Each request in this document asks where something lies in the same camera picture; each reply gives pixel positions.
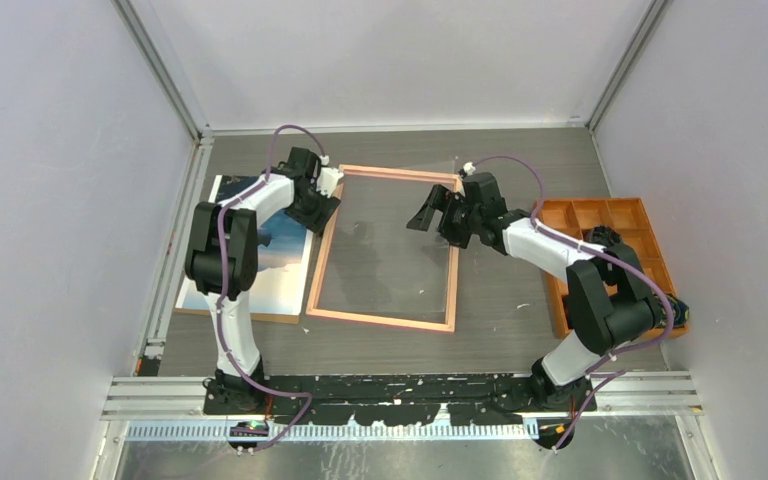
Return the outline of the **landscape photo print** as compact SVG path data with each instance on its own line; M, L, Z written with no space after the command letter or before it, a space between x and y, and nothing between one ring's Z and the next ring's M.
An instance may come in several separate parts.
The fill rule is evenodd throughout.
M209 201L227 200L253 185L255 177L216 175ZM254 321L297 324L303 304L313 233L284 211L258 227L258 274L250 290ZM175 312L209 316L209 305L192 280L182 280Z

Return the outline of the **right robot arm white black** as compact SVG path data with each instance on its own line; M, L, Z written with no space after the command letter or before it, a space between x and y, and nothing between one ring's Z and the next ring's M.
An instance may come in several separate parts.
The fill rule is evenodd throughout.
M636 252L578 240L542 223L533 212L508 208L488 172L464 175L459 192L433 186L407 228L426 231L436 213L437 233L466 248L472 238L524 260L567 286L564 304L571 333L531 367L528 390L534 403L556 410L571 386L607 362L626 344L674 318L669 297L642 270Z

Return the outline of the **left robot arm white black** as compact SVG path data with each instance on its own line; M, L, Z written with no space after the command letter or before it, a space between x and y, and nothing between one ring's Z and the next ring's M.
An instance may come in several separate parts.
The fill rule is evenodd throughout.
M205 387L214 397L228 396L244 414L258 412L267 395L282 394L265 383L252 328L258 230L285 212L307 231L322 234L340 204L336 190L343 177L326 156L294 147L287 160L268 166L237 195L194 209L184 271L208 302L218 347L216 370Z

